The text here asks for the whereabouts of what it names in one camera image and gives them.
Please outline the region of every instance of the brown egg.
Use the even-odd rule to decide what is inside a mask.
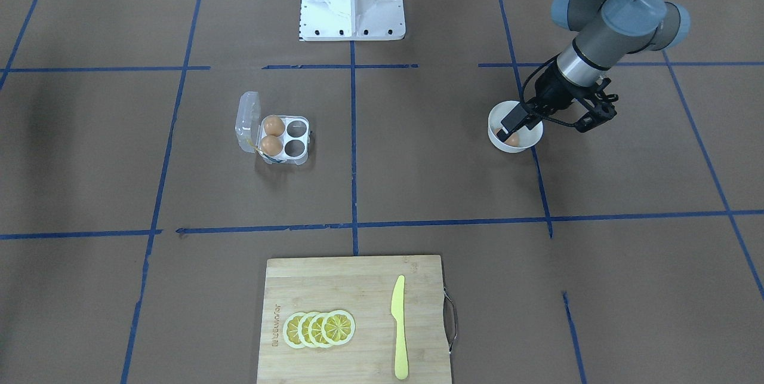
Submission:
[[[269,135],[260,139],[260,149],[270,157],[279,155],[279,152],[281,152],[281,148],[283,147],[284,146],[281,145],[281,141],[279,141],[278,137]]]
[[[499,136],[499,131],[501,131],[500,128],[496,129],[494,132],[496,136]],[[517,132],[510,134],[510,137],[507,138],[507,141],[504,141],[505,144],[507,144],[510,147],[519,147],[520,146],[520,137],[517,134]]]
[[[281,121],[281,118],[278,116],[268,115],[268,117],[265,117],[265,120],[263,120],[263,130],[265,131],[265,134],[281,136],[281,134],[284,133],[284,130],[286,130],[286,126],[284,126],[284,122]]]

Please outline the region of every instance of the lemon slice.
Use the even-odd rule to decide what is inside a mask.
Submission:
[[[329,348],[332,346],[332,344],[324,339],[324,336],[321,333],[321,327],[323,326],[324,319],[327,315],[328,314],[316,314],[316,316],[310,319],[310,323],[308,324],[309,341],[315,346],[320,346],[320,348]]]
[[[321,335],[332,345],[347,343],[355,333],[355,320],[344,310],[338,309],[326,314],[321,327]]]
[[[286,345],[291,346],[292,348],[305,348],[305,344],[300,342],[300,332],[298,332],[298,325],[300,324],[300,318],[302,318],[305,315],[304,312],[296,312],[289,316],[289,318],[284,321],[284,329],[282,329],[282,333],[284,334],[284,342],[286,342]]]
[[[316,344],[310,342],[310,329],[308,326],[310,321],[318,314],[321,313],[317,311],[309,312],[308,314],[303,315],[302,318],[300,318],[300,322],[297,324],[297,328],[300,329],[300,332],[297,333],[297,337],[300,338],[300,342],[308,348],[316,348]]]

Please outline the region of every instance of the knife blade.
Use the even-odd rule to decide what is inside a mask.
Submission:
[[[393,289],[393,300],[390,302],[390,313],[396,321],[395,337],[395,376],[406,379],[409,376],[409,357],[406,352],[406,327],[403,320],[403,287],[406,277],[398,275]]]

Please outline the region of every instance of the clear plastic egg container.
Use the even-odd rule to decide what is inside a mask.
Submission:
[[[284,133],[278,136],[281,141],[281,152],[270,157],[257,150],[260,157],[268,164],[303,164],[308,160],[308,144],[310,143],[310,124],[308,119],[299,115],[277,115],[284,122]],[[257,144],[266,137],[263,124],[257,129]]]

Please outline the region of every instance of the wooden cutting board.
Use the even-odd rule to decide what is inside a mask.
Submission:
[[[393,371],[396,324],[390,314],[398,275],[406,275],[405,382],[451,384],[440,256],[268,260],[257,383],[401,382]],[[284,343],[282,329],[291,314],[335,309],[355,318],[349,343],[326,349],[294,349]]]

